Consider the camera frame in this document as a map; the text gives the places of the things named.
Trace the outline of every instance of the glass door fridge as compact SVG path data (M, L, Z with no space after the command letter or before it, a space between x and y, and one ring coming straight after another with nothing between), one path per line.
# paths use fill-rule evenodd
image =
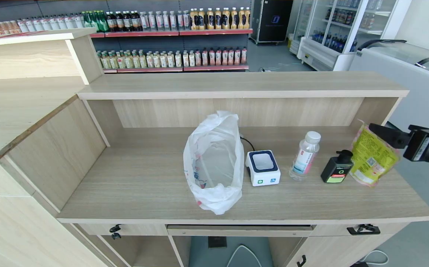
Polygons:
M357 48L396 36L411 0L315 0L297 57L319 71L346 71Z
M300 5L299 15L297 16L297 22L294 30L294 39L290 45L290 52L295 55L299 52L300 39L305 36L312 6L313 0L303 0Z

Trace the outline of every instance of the hand soap bottle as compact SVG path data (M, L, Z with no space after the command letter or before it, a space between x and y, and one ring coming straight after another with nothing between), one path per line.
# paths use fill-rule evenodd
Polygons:
M353 162L351 161L353 153L351 151L341 150L336 153L338 156L330 158L320 175L322 180L328 184L342 182L353 167Z

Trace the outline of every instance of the drawer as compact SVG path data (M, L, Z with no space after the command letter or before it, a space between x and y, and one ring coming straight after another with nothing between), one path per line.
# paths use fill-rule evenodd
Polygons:
M311 226L257 225L169 225L169 235L201 235L215 237L307 237Z
M111 235L109 229L114 227L114 224L82 224L79 226L84 229L89 235ZM121 228L117 232L124 235L168 235L165 224L120 224Z
M379 227L380 234L395 234L406 227L408 222L399 223L373 223L373 226ZM315 227L311 236L348 236L351 235L348 231L349 227L358 230L359 224L319 224Z

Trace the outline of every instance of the bottle label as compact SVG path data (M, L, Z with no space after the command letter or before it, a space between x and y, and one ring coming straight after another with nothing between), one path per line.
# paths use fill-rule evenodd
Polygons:
M316 153L311 153L300 149L292 170L298 174L307 174L312 166L315 156Z

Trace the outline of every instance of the black handle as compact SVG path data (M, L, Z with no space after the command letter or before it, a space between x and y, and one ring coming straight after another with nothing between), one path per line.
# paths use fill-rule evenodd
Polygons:
M360 224L358 230L355 230L353 227L348 227L346 229L350 232L350 235L379 235L381 233L379 227L372 224Z
M121 229L121 227L119 227L120 224L116 224L115 226L111 227L111 229L109 229L110 233L115 233L117 231L119 231Z
M306 257L305 255L302 255L302 263L300 263L299 261L297 262L297 266L298 267L302 267L304 264L306 264Z

